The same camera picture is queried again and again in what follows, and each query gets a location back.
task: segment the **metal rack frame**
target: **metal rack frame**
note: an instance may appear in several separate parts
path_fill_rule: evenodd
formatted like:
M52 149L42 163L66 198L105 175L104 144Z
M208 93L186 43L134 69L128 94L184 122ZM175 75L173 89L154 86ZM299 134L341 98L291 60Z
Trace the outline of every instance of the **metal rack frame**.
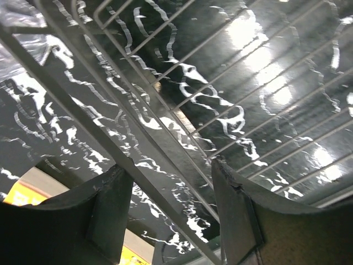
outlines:
M210 85L212 85L214 82L219 80L222 76L224 76L227 72L229 72L233 66L236 64L244 61L247 57L249 57L251 54L256 52L259 48L263 47L269 41L271 41L273 38L281 35L285 31L289 30L291 27L293 27L296 23L300 22L303 18L306 16L310 15L311 12L316 10L317 8L321 7L324 3L326 3L325 0L318 0L313 4L308 10L306 10L304 13L300 14L296 19L294 19L292 22L286 24L283 28L278 30L275 34L273 34L267 41L262 42L257 48L255 48L253 51L251 51L249 54L241 57L239 60L236 60L235 62L231 63L225 70L217 75L215 78L213 78L211 81L209 81L208 84L203 85L200 89L198 89L195 93L193 93L191 96L185 98L181 103L179 103L176 107L171 108L167 102L162 98L162 96L153 88L153 86L162 80L163 78L167 77L169 73L171 73L174 69L176 69L181 63L183 63L185 60L190 58L192 55L194 55L197 51L199 51L202 47L204 47L207 43L209 43L212 39L214 39L216 36L218 36L221 32L223 32L232 22L234 22L236 19L238 19L241 15L243 15L246 11L250 10L253 8L255 5L259 4L262 0L254 0L251 2L251 4L240 10L240 12L235 15L233 18L230 20L226 21L216 32L212 33L210 36L208 36L204 41L198 44L197 47L193 48L188 54L186 54L182 59L179 60L178 63L170 67L168 70L166 70L164 73L162 73L158 78L156 78L153 82L150 82L145 75L142 73L142 71L136 66L136 64L133 62L131 59L133 55L135 55L141 48L143 48L150 40L152 40L158 33L160 33L165 27L167 27L176 17L178 17L184 10L186 10L191 4L195 2L195 0L189 0L187 1L180 9L174 13L167 21L165 21L161 26L159 26L148 38L146 38L143 42L141 42L133 51L129 54L127 54L124 50L124 48L121 46L121 44L117 41L116 37L114 37L115 32L112 32L111 30L108 30L107 27L115 21L115 19L123 12L132 2L133 0L127 0L115 13L105 22L101 21L99 18L99 14L112 2L113 0L104 0L99 7L94 11L93 19L98 25L98 27L101 29L100 34L105 34L111 41L112 44L116 47L116 49L121 53L121 55L126 59L126 61L131 65L131 67L136 71L138 76L141 78L141 80L144 82L147 88L151 88L151 91L155 93L156 98L161 102L161 104L165 107L165 109L168 111L168 113L172 116L172 118L180 125L180 127L185 131L189 139L192 141L192 143L198 148L198 151L200 152L201 156L207 160L213 159L215 156L219 155L221 152L224 150L228 149L232 145L236 144L239 140L249 136L253 132L259 130L262 128L264 125L268 124L269 122L277 119L281 115L287 113L289 110L291 110L294 106L297 106L298 104L304 102L307 99L310 99L310 97L316 95L323 89L331 86L332 84L337 83L340 81L342 78L351 75L353 73L353 67L351 67L349 70L345 71L343 74L336 76L332 80L328 81L325 84L322 84L315 90L311 91L308 93L306 96L303 98L299 99L298 101L294 102L287 108L283 109L276 115L273 115L271 118L268 120L262 122L260 125L256 126L255 128L251 129L244 135L240 136L236 140L233 140L226 146L218 149L214 153L208 155L205 150L200 146L198 141L195 139L195 134L200 132L202 129L205 127L209 126L211 123L216 121L217 119L223 117L229 111L234 109L237 105L243 103L246 99L251 97L254 93L260 91L261 89L265 88L268 84L273 82L275 79L277 79L279 76L287 73L289 70L307 62L310 60L313 56L318 54L319 52L323 51L325 48L327 48L333 41L340 39L342 36L347 35L348 33L352 33L353 26L347 26L347 29L345 29L340 35L333 36L331 39L327 40L323 45L320 47L316 48L314 51L311 51L309 54L306 56L302 57L300 60L292 64L286 69L283 69L276 77L272 78L270 81L262 84L259 87L256 87L254 90L252 90L250 93L248 93L245 97L242 99L238 100L236 103L234 103L234 106L231 106L227 108L225 111L219 113L219 115L215 116L214 118L210 119L204 125L200 126L199 128L195 129L192 132L189 132L188 129L186 128L185 124L178 118L176 115L176 112L180 110L180 108L187 103L188 101L192 100L198 93L202 92L204 89L208 88ZM210 186L210 188L213 189L213 184L212 180L205 175L204 171L197 165L197 163L193 160L193 158L190 156L190 154L182 147L182 145L178 142L178 139L172 134L171 131L163 124L163 122L160 120L160 118L152 111L151 107L147 104L147 102L140 96L138 93L137 89L132 85L132 83L129 81L129 79L122 73L121 69L119 66L110 58L109 54L104 50L104 48L99 44L97 39L95 38L95 34L81 21L79 18L79 13L77 10L77 2L78 0L71 0L71 12L73 18L77 21L79 24L80 29L84 32L85 35L87 35L93 44L97 47L97 49L104 55L104 57L107 59L109 64L111 64L112 68L115 70L115 72L120 75L121 80L127 85L127 87L131 90L132 93L135 94L135 96L140 100L142 105L152 114L152 117L156 120L156 122L161 126L161 128L169 135L169 137L177 143L178 148L180 149L181 152L188 158L190 163L195 167L195 169L198 171L200 176L206 181L206 183ZM85 57L84 54L80 51L80 47L78 47L72 39L69 38L69 32L66 32L65 29L60 28L60 26L57 24L57 22L51 17L50 12L47 10L47 4L45 3L44 0L35 0L36 7L40 10L40 12L44 15L46 21L48 22L50 28L44 28L38 29L23 29L23 28L5 28L3 26L0 26L0 42L13 54L13 56L21 62L21 64L24 66L24 68L27 69L28 72L30 72L41 85L48 91L48 93L57 101L57 103L70 115L75 117L76 121L80 124L81 128L87 132L92 138L97 141L106 151L113 157L115 162L120 165L122 168L126 169L130 175L132 175L136 181L136 183L150 196L152 200L154 200L158 206L161 207L162 211L166 213L168 217L171 218L171 220L176 224L178 228L182 231L182 233L192 242L192 244L206 257L208 257L210 260L213 261L215 264L219 264L219 259L214 256L213 252L207 248L207 246L190 230L188 226L186 226L181 218L177 215L177 213L171 208L171 206L168 204L168 202L161 196L161 194L155 189L155 187L145 178L145 176L133 165L133 163L126 158L126 156L120 151L120 149L113 143L113 141L100 129L98 128L92 120L86 115L86 113L75 103L72 101L72 99L69 97L69 95L60 87L60 85L46 73L46 71L41 67L25 50L21 45L15 40L15 38L12 37L12 34L14 33L23 33L23 34L48 34L48 32L54 31L59 37L64 41L64 43L70 48L70 50L73 51L73 53L77 56L77 58L83 63L83 65L87 68L87 70L91 73L91 75L97 80L97 83L101 85L101 87L108 93L109 96L112 97L112 99L119 105L119 107L132 119L134 124L140 129L140 131L143 133L143 135L146 137L146 139L151 143L151 145L163 156L163 158L166 159L166 161L173 167L173 169L178 173L178 176L181 178L182 181L186 183L186 185L190 188L190 191L200 200L200 202L203 204L203 206L210 212L210 214L219 222L219 217L217 213L212 209L211 206L207 203L207 201L201 196L201 194L189 183L187 178L183 176L181 171L178 169L178 166L173 163L173 161L164 153L164 151L158 146L158 144L151 138L149 133L146 131L146 129L141 125L141 123L134 117L134 114L131 113L131 111L128 108L128 105L124 102L122 102L114 93L112 88L107 84L106 80L102 79L96 72L94 67L90 65L89 60ZM284 142L280 146L276 147L275 149L267 152L266 154L260 156L256 160L253 160L246 164L245 166L237 169L237 172L240 172L244 170L245 168L253 165L256 161L263 159L270 154L278 151L279 149L282 149L283 147L287 146L288 144L296 141L299 139L301 136L313 131L314 129L324 125L325 123L329 122L332 119L335 119L343 114L345 114L348 111L348 108L343 109L339 113L335 113L331 115L330 117L320 121L318 124L315 124L311 128L307 129L306 131L300 133L293 139L288 140L287 142ZM311 145L317 143L318 141L325 139L326 137L329 137L333 133L338 132L339 130L342 130L346 128L347 126L353 124L353 120L347 121L343 123L342 125L338 126L335 130L328 132L318 138L316 138L314 141L294 150L293 152L289 153L285 157L273 162L272 164L268 165L265 168L262 168L261 170L253 173L250 175L248 178L253 179L254 177L258 176L259 174L262 174L263 172L275 167L285 159L288 159L289 157L293 156L294 154L303 151L305 148L310 147ZM319 172L327 169L330 166L333 166L338 163L342 163L344 161L347 161L349 159L353 158L353 153L350 152L347 155L339 158L338 160L334 161L333 163L320 168L310 174L307 174L298 180L289 183L288 185L282 187L281 189L277 190L276 193L279 194L283 192L284 190L288 189L289 187L293 187L299 183L302 183L305 180L310 179L311 177L315 176ZM339 194L339 198L346 198L351 195L351 190L349 190L346 193ZM329 205L328 202L325 202L322 204L324 206Z

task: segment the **yellow label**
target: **yellow label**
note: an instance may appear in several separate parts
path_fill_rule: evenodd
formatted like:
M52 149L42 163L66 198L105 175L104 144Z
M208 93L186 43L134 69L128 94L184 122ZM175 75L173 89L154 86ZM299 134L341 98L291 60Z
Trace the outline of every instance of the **yellow label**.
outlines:
M122 247L121 259L119 265L151 265L139 255L135 254L127 247Z
M12 186L12 189L6 196L4 202L17 206L26 204L38 205L46 199L47 197L42 194L16 182L14 186Z

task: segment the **metal wire rack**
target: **metal wire rack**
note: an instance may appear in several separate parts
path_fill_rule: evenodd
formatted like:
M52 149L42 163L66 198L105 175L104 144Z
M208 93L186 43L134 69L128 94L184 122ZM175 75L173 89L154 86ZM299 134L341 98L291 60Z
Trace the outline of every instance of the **metal wire rack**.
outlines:
M192 100L197 94L208 88L210 85L215 83L217 80L222 78L226 73L228 73L234 66L237 64L243 62L246 60L251 54L255 53L258 49L269 43L271 40L274 38L280 36L287 30L290 30L291 27L295 26L297 23L302 21L305 17L309 16L313 11L321 7L323 4L326 3L325 0L320 0L320 1L315 1L315 4L313 4L309 9L307 9L304 13L300 14L297 16L292 22L285 24L281 29L276 31L274 34L272 34L271 37L268 38L268 40L264 41L261 43L259 47L251 51L245 56L242 56L240 59L235 60L231 64L229 64L219 75L214 77L212 80L210 80L207 84L202 85L201 88L199 88L197 91L195 91L192 95L188 96L185 98L181 103L177 104L174 107L170 107L170 105L163 99L163 97L154 89L154 85L156 85L160 80L164 79L167 77L168 74L170 74L174 69L176 69L178 66L180 66L181 63L185 62L188 58L192 57L197 51L199 51L201 48L203 48L206 44L208 44L211 40L213 40L215 37L217 37L220 33L222 33L224 30L226 30L231 23L233 23L236 19L238 19L241 15L243 15L246 11L254 8L256 5L260 4L263 0L254 0L252 1L247 7L241 9L238 14L234 15L230 20L226 21L216 32L212 33L209 35L204 41L199 43L196 47L194 47L190 52L188 52L183 58L179 60L176 64L174 64L172 67L170 67L168 70L166 70L164 73L162 73L160 76L158 76L153 82L150 82L146 76L143 74L143 72L140 70L140 68L133 62L132 57L140 51L149 41L151 41L153 38L157 36L158 33L160 33L165 27L167 27L175 18L177 18L182 12L184 12L190 5L192 5L195 0L189 0L187 1L182 7L180 7L173 15L169 17L168 20L166 20L164 23L162 23L152 34L149 35L144 41L142 41L139 45L137 45L130 53L126 53L125 49L121 46L121 44L118 42L114 34L111 32L111 30L108 29L108 26L110 26L115 19L134 1L134 0L127 0L124 2L120 8L118 8L114 14L107 20L107 21L102 21L100 18L100 14L102 13L103 10L106 9L108 5L110 5L114 0L104 0L102 3L95 9L93 13L93 19L95 23L99 26L101 29L102 33L105 34L111 41L111 43L116 47L117 51L126 59L126 61L131 65L131 67L135 70L137 75L141 78L141 80L144 82L146 88L151 88L152 93L155 94L156 98L161 102L162 106L165 107L168 113L173 117L173 119L180 125L180 127L185 131L186 135L189 137L189 139L192 141L192 143L197 147L198 151L200 152L200 155L205 158L206 160L211 160L217 155L221 154L223 151L231 147L232 145L236 144L239 140L246 138L253 132L258 131L259 129L263 128L266 124L270 123L271 121L277 119L283 114L286 114L289 112L293 107L305 102L306 100L310 99L323 89L339 82L342 80L344 77L350 76L353 74L353 67L349 68L347 71L342 73L341 75L336 76L335 78L331 79L325 84L322 84L321 86L317 87L316 89L312 90L310 93L306 94L306 96L302 97L301 99L297 100L296 102L292 103L282 111L278 112L277 114L271 116L269 119L263 121L261 124L258 126L254 127L253 129L249 130L246 132L244 135L238 137L236 140L232 140L230 143L227 145L218 148L217 151L207 154L206 151L201 147L197 139L195 138L195 135L199 133L201 130L212 124L214 121L216 121L219 118L222 118L226 114L228 114L232 109L234 109L237 105L245 102L248 98L250 98L252 95L254 95L256 92L260 91L261 89L265 88L268 84L276 80L278 77L286 74L288 71L292 70L293 68L300 66L301 64L306 63L308 60L313 58L315 55L323 51L325 48L329 47L333 41L338 41L340 38L343 36L347 36L348 34L353 32L353 27L348 26L344 31L342 31L339 35L335 35L332 38L328 39L324 44L322 44L320 47L317 47L307 55L303 56L301 59L297 60L295 63L290 65L289 67L283 69L277 76L274 78L271 78L271 80L265 82L261 86L256 87L253 89L251 92L246 94L243 98L237 100L237 102L234 103L233 106L228 107L226 110L223 112L219 113L219 115L213 117L209 121L205 122L202 126L198 127L194 131L189 131L185 124L178 118L177 112L180 111L180 108ZM101 87L108 93L109 96L114 99L114 101L119 105L119 107L132 119L132 121L137 125L137 127L140 129L141 133L146 137L146 139L154 146L156 150L158 150L164 159L170 163L174 170L178 173L179 177L181 178L182 181L186 183L186 185L190 188L191 192L200 200L200 202L203 204L203 206L209 211L209 213L219 222L219 218L217 213L213 208L211 208L208 204L208 202L202 197L202 195L193 187L188 179L182 174L180 169L178 168L178 165L175 165L174 162L164 153L164 151L159 147L158 143L155 142L155 140L150 136L150 134L146 131L146 129L141 125L141 123L138 121L138 119L135 118L134 114L131 113L131 111L128 108L127 103L121 101L113 92L113 89L110 87L110 85L106 82L106 79L102 77L99 74L99 71L97 71L97 67L95 66L94 62L90 59L87 58L82 51L82 47L80 45L79 40L76 40L74 38L71 38L68 35L68 32L60 27L60 24L56 20L57 18L57 12L58 10L53 6L52 3L46 3L44 0L37 0L34 1L36 4L36 7L40 10L40 12L44 15L48 25L50 26L50 30L48 32L51 32L51 30L55 31L56 34L59 35L59 37L64 41L64 43L69 47L70 50L73 51L73 53L77 56L77 58L82 62L82 64L86 67L86 69L90 72L90 74L97 80L97 83L101 85ZM195 167L195 169L198 171L200 176L206 181L206 183L209 185L210 188L213 189L212 185L212 180L204 173L204 170L200 168L200 166L197 164L197 162L194 161L194 159L190 156L190 154L183 148L182 145L179 144L178 139L172 134L172 132L166 127L166 125L161 121L161 119L158 117L158 115L152 110L152 108L149 106L149 104L140 96L138 90L135 88L135 86L130 82L130 80L123 74L123 71L120 69L120 67L117 65L117 63L109 56L108 52L103 48L103 46L99 43L95 35L90 31L90 29L87 27L87 25L84 24L84 22L81 20L79 16L79 12L77 10L78 6L78 0L71 0L71 13L72 17L74 20L78 23L79 27L81 30L84 32L86 36L88 36L92 43L97 47L97 49L102 53L102 55L107 59L109 64L111 64L112 68L115 70L115 72L121 77L121 80L125 83L125 85L131 90L132 93L135 94L135 96L138 98L138 100L141 102L143 107L145 107L151 114L152 117L157 121L159 126L169 135L172 141L178 144L178 147L180 151L185 155L185 157L188 158L189 162ZM114 158L114 160L118 163L121 164L121 161L126 161L123 158L122 152L119 150L118 147L116 147L115 144L107 137L103 131L101 131L91 120L87 115L78 107L76 106L68 94L58 85L48 74L43 74L43 70L40 65L38 65L28 53L25 52L25 50L18 44L18 42L11 37L11 34L14 33L23 33L23 34L46 34L46 31L41 31L40 29L19 29L19 28L5 28L3 26L0 27L0 41L3 43L5 47L16 57L19 62L23 64L23 66L33 74L33 76L38 79L38 81L46 88L46 90L57 100L57 102L66 110L68 113L70 113L73 117L76 118L78 123L81 124L81 127L89 134L91 135L95 140L97 140L98 143L102 145L103 148L107 150L109 154ZM255 160L252 160L251 162L247 163L246 165L240 167L237 169L237 172L241 172L242 170L248 168L249 166L253 165L256 161L262 160L274 152L284 148L290 143L293 143L297 139L299 139L302 136L305 136L309 132L319 128L320 126L330 122L331 120L341 116L341 115L346 115L347 112L349 111L349 107L343 109L339 113L334 113L331 116L325 118L324 120L320 121L319 123L315 124L311 128L305 130L304 132L296 135L294 138L282 143L278 147L268 151L267 153L261 155ZM353 124L353 119L350 119L349 121L339 125L337 128L334 130L325 133L321 135L320 137L314 139L313 141L303 145L302 147L297 148L296 150L290 152L286 156L276 160L275 162L271 163L270 165L258 170L255 173L252 173L248 178L253 179L256 176L264 173L265 171L275 167L279 163L283 162L284 160L288 159L289 157L295 155L296 153L299 153L303 151L304 149L315 145L317 142L324 140L325 138L329 137L330 135L343 130L347 128L349 125ZM330 163L329 165L317 169L316 171L305 174L304 176L301 176L297 180L287 184L286 186L278 189L276 191L277 194L283 192L286 189L289 189L290 187L294 187L297 184L300 184L312 177L314 177L316 174L318 174L321 171L326 170L327 168L348 161L349 159L353 158L353 153L350 152L346 154L345 156L339 158L338 160ZM219 264L220 261L218 260L217 257L214 256L214 254L195 236L195 234L184 224L182 224L182 221L178 216L175 216L175 212L171 209L170 205L163 199L163 197L156 191L156 189L150 184L149 181L141 174L139 170L137 170L136 167L133 165L127 166L127 171L132 175L136 176L135 180L137 184L141 185L142 188L145 188L146 193L151 197L151 199L155 200L159 206L161 206L162 210L166 213L167 216L169 216L175 223L176 225L183 231L184 235L195 245L198 250L207 256L210 260L213 261L215 264ZM344 199L352 194L351 189L347 189L344 192L338 194L338 197L332 197L329 198L328 200L318 203L316 206L327 206L330 205L331 203L335 203L337 199Z

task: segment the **glossy black surface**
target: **glossy black surface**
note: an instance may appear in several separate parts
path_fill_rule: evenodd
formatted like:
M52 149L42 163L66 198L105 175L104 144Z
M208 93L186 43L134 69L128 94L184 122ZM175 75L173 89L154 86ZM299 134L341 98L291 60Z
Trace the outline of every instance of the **glossy black surface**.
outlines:
M127 45L127 48L131 44L132 50L146 38L147 34L156 30L163 23L162 16L163 18L165 15L170 17L185 2L177 0L133 1L120 15L121 20L114 22L110 27L119 29L120 34L116 37L120 44L123 47ZM210 34L232 20L241 8L249 6L252 2L196 0L173 21L173 25L163 29L138 52L138 56L143 61L139 60L136 63L143 68L150 67L144 71L144 74L153 82L155 79L153 73L155 72L149 70L154 69L157 73L165 72L175 64L175 60L184 57ZM116 5L114 8L117 8L121 3L122 1L114 1L113 4ZM157 10L153 9L153 3L164 10L165 14L158 8ZM275 35L288 23L295 21L316 4L317 7L309 15L280 35ZM82 10L92 16L92 6L87 3L87 7L82 6ZM188 97L202 87L204 83L223 72L228 65L237 62L227 74L213 84L212 89L206 88L201 95L196 97L195 101L187 102L181 107L182 112L178 114L185 115L183 122L191 123L189 128L190 131L193 131L218 113L223 112L228 106L237 104L251 91L272 80L284 69L313 52L334 36L345 32L343 37L338 38L338 47L331 40L322 51L312 58L312 62L303 62L293 67L242 101L222 119L216 120L202 129L198 140L205 150L213 150L206 151L207 155L210 155L267 121L274 114L291 106L322 84L326 84L349 71L352 68L351 62L353 60L352 15L353 5L348 0L259 1L249 11L244 12L242 16L232 22L226 30L188 58L182 66L172 71L168 75L169 79L162 79L160 84L155 87L170 107L174 107L186 96ZM141 24L136 18L141 20L145 31L142 30ZM69 25L70 18L65 18L63 15L62 19L63 23ZM132 42L127 41L126 36L129 34L131 34ZM200 153L178 125L173 122L171 116L167 114L154 96L152 89L142 82L125 60L121 60L122 56L108 38L104 36L97 38L128 76L130 82L141 87L143 98L149 100L151 108L159 117L164 117L162 120L165 124L175 136L180 137L184 147L189 148L188 152L196 159L205 173L209 174L210 168L204 163ZM79 100L77 103L87 110L96 124L104 128L112 139L119 143L126 154L134 159L135 164L150 178L173 207L185 215L185 221L189 222L190 227L197 231L198 235L203 234L206 240L218 235L219 227L216 222L192 197L171 167L164 163L163 158L151 148L129 118L124 116L124 113L103 92L102 88L95 84L94 78L75 56L72 57L74 67L70 65L72 61L69 58L68 65L63 63L62 58L67 56L60 54L62 46L57 45L60 48L55 50L59 53L52 53L49 56L45 68L72 97ZM92 49L93 53L90 56L95 53L97 63L102 66L102 71L106 70L107 77L111 77L109 82L116 88L117 94L121 99L132 104L131 108L143 122L147 131L165 149L189 178L189 181L199 187L201 194L206 197L209 203L214 204L211 189L205 185L200 175L185 159L184 154L175 148L166 133L160 130L155 121L151 120L151 115L144 111L141 104L129 93L121 80L113 76L114 74L107 68L106 61L99 57L94 47ZM305 137L301 137L285 148L260 160L257 165L251 165L240 172L244 176L249 176L264 168L265 163L270 165L299 146L303 146L312 139L350 121L352 117L349 112L343 111L348 107L349 93L353 92L352 80L351 73L344 76L325 88L325 91L319 91L308 100L293 106L284 115L280 115L281 118L274 119L245 139L241 139L240 142L223 151L220 154L221 157L234 169L241 168L334 113L342 112L337 119L327 122ZM79 181L91 179L113 164L104 151L91 142L87 135L80 130L76 132L76 139L71 138L76 129L75 122L66 116L55 103L51 103L52 100L49 96L33 83L32 79L20 76L3 82L2 89L0 89L0 100L3 113L0 124L2 140L0 167L3 168L0 187L3 193L7 193L15 181L11 176L21 176L30 167L43 160L47 164L46 167L51 168L52 171L69 171ZM36 105L38 103L42 104L40 109L45 121L38 111ZM352 125L348 126L279 163L273 169L255 177L253 181L275 191L304 174L332 163L353 149L352 129ZM323 192L329 194L333 190L352 185L351 173L351 160L348 160L326 169L321 174L281 195L303 201L306 196L310 197L314 193L320 197ZM191 249L181 236L179 238L179 234L174 230L169 220L159 212L158 208L143 195L137 186L133 191L129 212L131 220L128 226L143 235L143 238L150 239L150 242L155 243L154 264L162 264Z

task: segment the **black marble countertop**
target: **black marble countertop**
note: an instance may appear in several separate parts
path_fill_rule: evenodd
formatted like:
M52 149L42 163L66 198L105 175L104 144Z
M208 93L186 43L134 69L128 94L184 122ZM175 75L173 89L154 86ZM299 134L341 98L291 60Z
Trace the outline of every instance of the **black marble countertop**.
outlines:
M52 2L62 11L66 27L77 27L61 2ZM116 9L122 2L113 1L112 8ZM129 52L186 2L133 1L111 28L119 31L116 37ZM93 24L88 2L87 7L83 1L79 1L79 4L81 18L87 25ZM234 20L246 7L250 8ZM353 110L349 107L353 108L353 2L196 0L133 59L153 82L228 22L231 23L225 30L181 63L167 78L161 79L154 88L145 86L105 36L99 35L97 38L207 175L210 174L209 163L200 156L197 147L158 101L152 89L156 89L174 108L232 64L234 66L224 76L181 106L177 112L180 120L193 131L234 106L229 113L195 135L207 155L234 142L219 155L231 167L243 168L240 173L249 177L347 123L341 130L252 178L275 192L301 176L351 153L353 126L350 122ZM82 38L91 48L90 56L97 58L107 81L116 89L121 100L130 103L146 130L194 187L215 206L212 190L185 159L185 155L178 151L168 135L114 74L90 40L83 35L76 37ZM134 159L136 166L180 212L197 235L205 242L219 235L218 223L146 141L131 119L96 84L75 55L55 36L48 35L47 43L52 47L52 53L45 63L45 69L95 123L119 144L124 153ZM322 45L326 46L315 52ZM312 52L315 52L312 57L294 65ZM310 98L301 100L320 87ZM247 96L258 88L258 91ZM76 184L95 177L113 164L104 150L80 131L75 121L27 73L2 82L0 109L3 114L0 121L2 197L6 196L17 176L38 163L48 172L71 174L73 179L78 180ZM334 119L297 137L332 115L336 115ZM257 128L271 118L270 122ZM295 140L285 147L250 164L293 138ZM319 200L325 194L353 184L351 165L352 159L333 165L280 194L307 203ZM128 227L154 244L154 264L171 261L193 248L138 186L133 188L129 215Z

